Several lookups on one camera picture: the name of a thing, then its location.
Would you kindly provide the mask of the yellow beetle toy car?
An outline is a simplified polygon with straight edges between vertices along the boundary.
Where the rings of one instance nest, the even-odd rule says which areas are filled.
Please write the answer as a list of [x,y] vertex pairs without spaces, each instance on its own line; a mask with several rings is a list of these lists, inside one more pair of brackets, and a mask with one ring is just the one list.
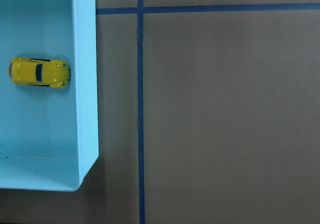
[[13,58],[7,72],[10,81],[16,85],[55,89],[67,87],[71,76],[68,63],[57,59]]

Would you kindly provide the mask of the light blue plastic bin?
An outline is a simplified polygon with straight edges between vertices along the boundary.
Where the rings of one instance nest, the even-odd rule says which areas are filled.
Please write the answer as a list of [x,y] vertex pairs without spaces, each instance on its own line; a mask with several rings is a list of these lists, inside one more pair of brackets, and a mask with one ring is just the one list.
[[[96,161],[96,0],[0,0],[0,185],[75,191]],[[15,57],[68,62],[66,88],[19,86]]]

